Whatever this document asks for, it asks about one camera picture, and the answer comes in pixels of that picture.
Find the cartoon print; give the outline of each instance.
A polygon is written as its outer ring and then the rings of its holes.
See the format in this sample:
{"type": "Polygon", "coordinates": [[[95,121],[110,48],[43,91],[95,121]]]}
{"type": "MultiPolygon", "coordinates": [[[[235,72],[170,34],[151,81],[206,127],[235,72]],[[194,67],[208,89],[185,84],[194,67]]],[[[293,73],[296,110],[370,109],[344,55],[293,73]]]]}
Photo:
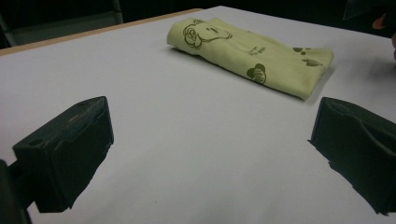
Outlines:
{"type": "MultiPolygon", "coordinates": [[[[305,55],[306,52],[304,51],[303,48],[293,48],[294,52],[300,53],[301,55],[305,55]]],[[[303,62],[306,62],[306,66],[310,66],[310,67],[315,67],[315,66],[322,66],[322,63],[319,63],[313,59],[302,59],[303,62]]]]}
{"type": "Polygon", "coordinates": [[[217,29],[207,22],[194,20],[183,30],[184,41],[193,49],[200,49],[203,43],[216,39],[230,39],[233,35],[217,29]]]}
{"type": "Polygon", "coordinates": [[[303,62],[306,62],[306,66],[315,67],[315,66],[322,66],[323,63],[318,63],[313,59],[302,59],[303,62]]]}
{"type": "Polygon", "coordinates": [[[265,47],[261,47],[261,48],[254,47],[253,49],[248,51],[247,54],[253,56],[253,55],[256,55],[256,54],[260,54],[263,51],[265,51],[265,47]]]}
{"type": "Polygon", "coordinates": [[[254,68],[249,68],[247,70],[247,76],[255,82],[264,84],[265,80],[267,79],[267,75],[265,74],[265,66],[261,63],[257,63],[254,68]]]}

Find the folded cloth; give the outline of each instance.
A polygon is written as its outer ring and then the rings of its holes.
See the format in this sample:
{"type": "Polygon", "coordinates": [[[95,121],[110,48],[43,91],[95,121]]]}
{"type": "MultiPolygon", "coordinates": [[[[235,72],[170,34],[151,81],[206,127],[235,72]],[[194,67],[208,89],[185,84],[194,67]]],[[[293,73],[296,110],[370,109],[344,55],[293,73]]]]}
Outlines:
{"type": "Polygon", "coordinates": [[[330,49],[291,48],[218,18],[177,21],[168,33],[167,44],[304,100],[332,61],[330,49]]]}

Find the fabric fold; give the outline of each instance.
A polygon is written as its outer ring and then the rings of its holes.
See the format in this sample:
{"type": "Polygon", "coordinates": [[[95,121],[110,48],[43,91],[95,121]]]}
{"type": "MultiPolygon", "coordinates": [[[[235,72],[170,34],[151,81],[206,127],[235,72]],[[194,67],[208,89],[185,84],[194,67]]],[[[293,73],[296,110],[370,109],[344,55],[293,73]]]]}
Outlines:
{"type": "Polygon", "coordinates": [[[167,44],[241,77],[306,100],[332,62],[330,49],[291,48],[219,18],[175,22],[167,44]]]}

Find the white surface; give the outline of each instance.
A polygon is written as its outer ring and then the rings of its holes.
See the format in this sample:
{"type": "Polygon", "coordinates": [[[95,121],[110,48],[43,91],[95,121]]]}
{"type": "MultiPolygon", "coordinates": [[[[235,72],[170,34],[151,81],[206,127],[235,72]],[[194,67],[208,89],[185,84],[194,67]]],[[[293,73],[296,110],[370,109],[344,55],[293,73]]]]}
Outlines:
{"type": "Polygon", "coordinates": [[[108,98],[115,144],[73,209],[39,223],[395,223],[308,142],[322,96],[396,120],[389,39],[215,7],[0,57],[0,158],[69,106],[108,98]],[[187,17],[330,48],[306,102],[173,50],[187,17]]]}

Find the table edge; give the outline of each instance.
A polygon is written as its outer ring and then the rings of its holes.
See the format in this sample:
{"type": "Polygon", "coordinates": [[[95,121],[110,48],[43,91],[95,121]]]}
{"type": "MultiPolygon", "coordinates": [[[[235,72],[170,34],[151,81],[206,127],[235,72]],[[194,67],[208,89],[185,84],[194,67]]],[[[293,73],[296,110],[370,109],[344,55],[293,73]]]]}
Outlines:
{"type": "Polygon", "coordinates": [[[73,39],[81,38],[81,37],[88,36],[88,35],[97,35],[97,34],[101,34],[103,32],[118,30],[118,29],[130,27],[130,26],[147,23],[147,22],[164,20],[164,19],[175,17],[175,16],[180,16],[180,15],[200,11],[200,10],[202,10],[202,8],[192,8],[192,9],[169,13],[169,14],[165,14],[165,15],[161,15],[161,16],[151,17],[151,18],[147,18],[147,19],[143,19],[143,20],[139,20],[139,21],[131,21],[131,22],[127,22],[127,23],[123,23],[123,24],[119,24],[119,25],[108,26],[105,28],[87,31],[87,32],[83,32],[83,33],[78,33],[78,34],[74,34],[74,35],[61,36],[61,37],[57,37],[57,38],[53,38],[53,39],[49,39],[49,40],[43,40],[43,41],[31,43],[31,44],[20,45],[20,46],[8,48],[8,49],[0,49],[0,56],[12,54],[12,53],[16,53],[16,52],[20,52],[20,51],[24,51],[24,50],[28,50],[28,49],[36,49],[36,48],[44,47],[47,45],[62,43],[64,41],[73,40],[73,39]]]}

